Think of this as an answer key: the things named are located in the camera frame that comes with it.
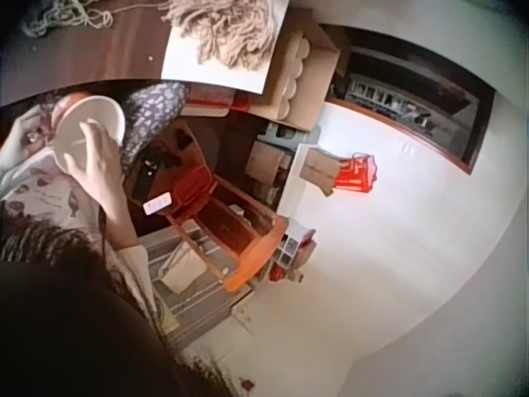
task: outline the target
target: white bowl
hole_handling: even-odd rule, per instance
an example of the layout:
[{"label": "white bowl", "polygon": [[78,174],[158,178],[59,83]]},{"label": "white bowl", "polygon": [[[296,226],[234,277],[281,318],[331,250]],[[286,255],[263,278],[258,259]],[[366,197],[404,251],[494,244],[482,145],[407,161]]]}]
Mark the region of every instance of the white bowl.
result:
[{"label": "white bowl", "polygon": [[55,162],[65,173],[68,173],[64,159],[66,153],[74,158],[75,164],[81,170],[86,169],[86,140],[79,123],[86,122],[89,118],[100,122],[111,138],[118,144],[122,143],[125,135],[125,113],[119,103],[99,95],[81,99],[64,112],[55,129]]}]

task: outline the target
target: dark hair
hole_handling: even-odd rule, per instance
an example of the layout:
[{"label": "dark hair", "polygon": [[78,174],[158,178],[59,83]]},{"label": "dark hair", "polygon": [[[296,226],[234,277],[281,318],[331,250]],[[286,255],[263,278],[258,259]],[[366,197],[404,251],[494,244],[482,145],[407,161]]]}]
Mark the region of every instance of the dark hair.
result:
[{"label": "dark hair", "polygon": [[[138,303],[120,275],[107,271],[102,256],[96,252],[84,233],[63,229],[31,215],[14,213],[0,203],[0,261],[26,262],[53,267],[68,276],[94,280],[125,300],[143,318]],[[232,384],[215,365],[184,360],[178,349],[170,347],[157,332],[168,353],[174,358],[174,378],[181,396],[234,396]]]}]

